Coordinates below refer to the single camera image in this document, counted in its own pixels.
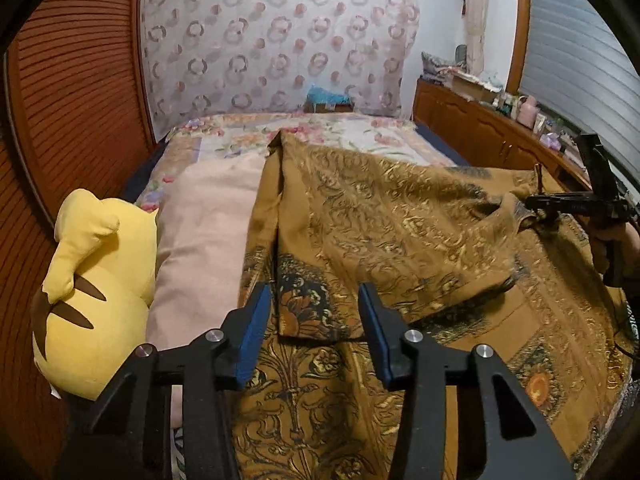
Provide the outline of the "person's right hand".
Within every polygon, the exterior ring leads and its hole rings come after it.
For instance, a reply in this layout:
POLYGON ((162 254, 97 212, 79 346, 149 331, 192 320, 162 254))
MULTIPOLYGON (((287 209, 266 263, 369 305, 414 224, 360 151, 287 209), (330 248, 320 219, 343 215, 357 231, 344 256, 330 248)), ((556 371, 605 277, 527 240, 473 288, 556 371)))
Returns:
POLYGON ((622 274, 625 292, 639 291, 639 232, 630 223, 605 228, 600 219, 588 222, 587 233, 594 268, 602 275, 611 268, 622 274))

